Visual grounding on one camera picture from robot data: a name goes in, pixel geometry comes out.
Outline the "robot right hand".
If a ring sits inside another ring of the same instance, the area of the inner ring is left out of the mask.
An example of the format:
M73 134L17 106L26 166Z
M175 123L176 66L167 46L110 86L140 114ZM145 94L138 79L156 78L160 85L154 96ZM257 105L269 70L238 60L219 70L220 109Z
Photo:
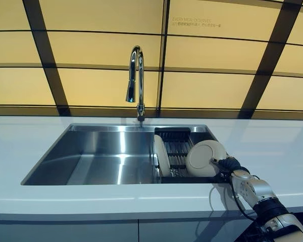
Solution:
M239 161L232 156L228 156L225 159L212 158L211 163L218 168L219 173L232 173L235 170L241 170Z

